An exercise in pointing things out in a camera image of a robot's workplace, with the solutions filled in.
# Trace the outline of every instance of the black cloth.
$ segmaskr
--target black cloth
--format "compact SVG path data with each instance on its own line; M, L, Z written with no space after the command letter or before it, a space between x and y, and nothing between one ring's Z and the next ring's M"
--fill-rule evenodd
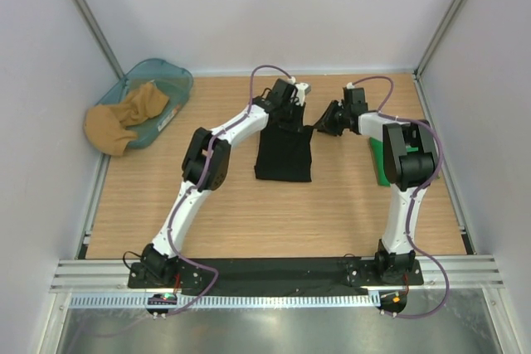
M259 180L311 182L312 153L309 142L314 128L301 126L294 131L278 124L260 133L255 176Z

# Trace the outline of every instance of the brown cloth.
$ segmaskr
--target brown cloth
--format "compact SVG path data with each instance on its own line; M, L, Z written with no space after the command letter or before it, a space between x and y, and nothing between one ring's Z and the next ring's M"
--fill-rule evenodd
M121 156L127 143L139 136L127 126L141 124L163 112L169 97L148 82L127 94L119 104L98 104L87 111L85 134L102 153Z

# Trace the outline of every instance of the white panel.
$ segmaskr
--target white panel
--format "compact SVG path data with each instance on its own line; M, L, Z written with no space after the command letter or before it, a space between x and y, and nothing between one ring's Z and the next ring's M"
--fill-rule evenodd
M475 245L496 258L526 334L531 325L530 22L529 0L468 0L424 74Z
M195 73L417 66L450 0L87 0L125 70Z
M87 107L114 83L71 0L0 0L0 342L35 352L58 259L74 255L98 153Z

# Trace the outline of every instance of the gray wall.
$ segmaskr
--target gray wall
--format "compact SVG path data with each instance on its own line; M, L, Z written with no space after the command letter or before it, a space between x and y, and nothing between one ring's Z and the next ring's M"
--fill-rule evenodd
M0 352L35 352L98 153L87 107L115 82L71 0L0 0Z
M468 0L424 74L480 253L494 254L531 326L531 2Z
M417 66L450 0L87 0L125 70L160 56L194 73Z

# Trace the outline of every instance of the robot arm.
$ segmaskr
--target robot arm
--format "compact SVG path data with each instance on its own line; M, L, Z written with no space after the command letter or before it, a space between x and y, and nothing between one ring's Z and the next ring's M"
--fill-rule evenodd
M251 107L246 107L225 124L212 130L196 130L183 161L183 182L177 198L160 232L144 248L140 259L157 280L166 284L175 276L177 253L173 248L177 251L182 249L199 208L225 181L231 149L270 123L296 123L297 118L302 117L305 96L309 92L310 86L306 83L295 84L278 79L266 97L255 97ZM200 182L212 137L212 156L207 173ZM170 235L173 245L168 242Z
M426 188L412 194L435 171L437 152L433 137L416 124L385 119L376 111L369 111L363 89L351 84L343 88L343 99L332 101L315 127L323 133L341 135L344 129L383 142L384 172L391 187L391 206L387 227L378 243L376 263L380 275L402 275L411 271L415 251L407 239L408 209L409 236L414 240L418 211ZM408 152L407 147L418 148Z

